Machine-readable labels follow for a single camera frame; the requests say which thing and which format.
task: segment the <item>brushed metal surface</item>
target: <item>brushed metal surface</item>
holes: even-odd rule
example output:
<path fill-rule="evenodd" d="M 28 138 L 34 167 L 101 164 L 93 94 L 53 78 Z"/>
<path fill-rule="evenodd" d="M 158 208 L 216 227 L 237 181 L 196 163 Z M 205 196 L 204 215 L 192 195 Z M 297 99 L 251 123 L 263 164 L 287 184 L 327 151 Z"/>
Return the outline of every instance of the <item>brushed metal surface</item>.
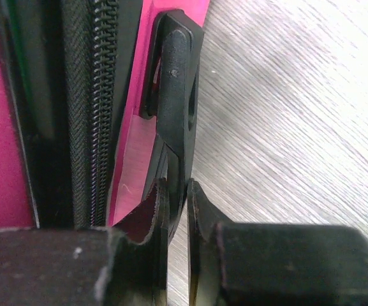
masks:
<path fill-rule="evenodd" d="M 236 221 L 368 237 L 368 1 L 212 0 L 193 176 Z M 186 215 L 170 305 L 188 304 Z"/>

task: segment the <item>black zipper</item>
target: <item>black zipper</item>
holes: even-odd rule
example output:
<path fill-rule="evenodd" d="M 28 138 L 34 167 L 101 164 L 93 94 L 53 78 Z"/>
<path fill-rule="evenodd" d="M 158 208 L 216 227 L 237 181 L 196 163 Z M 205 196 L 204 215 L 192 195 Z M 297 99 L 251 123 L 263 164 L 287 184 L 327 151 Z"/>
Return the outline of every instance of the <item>black zipper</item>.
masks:
<path fill-rule="evenodd" d="M 91 226 L 106 222 L 118 9 L 118 1 L 109 0 L 96 0 L 92 7 Z"/>

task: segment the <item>black plastic piece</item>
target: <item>black plastic piece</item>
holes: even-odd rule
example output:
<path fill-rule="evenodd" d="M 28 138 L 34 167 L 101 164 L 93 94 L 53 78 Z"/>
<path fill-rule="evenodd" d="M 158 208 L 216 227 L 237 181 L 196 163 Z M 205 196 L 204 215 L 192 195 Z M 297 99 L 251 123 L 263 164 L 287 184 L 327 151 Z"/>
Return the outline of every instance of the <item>black plastic piece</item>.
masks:
<path fill-rule="evenodd" d="M 368 243 L 344 226 L 242 224 L 188 191 L 190 305 L 368 306 Z"/>
<path fill-rule="evenodd" d="M 145 119 L 151 119 L 157 114 L 159 94 L 157 81 L 159 81 L 159 62 L 165 38 L 164 22 L 166 18 L 169 18 L 166 16 L 167 13 L 167 11 L 159 13 L 152 27 L 147 67 L 145 68 L 142 104 L 140 107 L 140 116 Z"/>
<path fill-rule="evenodd" d="M 144 110 L 151 110 L 150 116 L 156 113 L 157 138 L 146 185 L 163 174 L 166 155 L 172 237 L 186 200 L 193 164 L 203 31 L 180 10 L 162 13 L 155 26 L 158 28 L 152 40 L 149 75 L 154 73 L 159 59 L 159 88 Z"/>
<path fill-rule="evenodd" d="M 0 305 L 166 306 L 168 206 L 159 181 L 117 228 L 0 230 Z"/>
<path fill-rule="evenodd" d="M 73 227 L 61 19 L 60 0 L 0 0 L 1 68 L 41 228 Z"/>

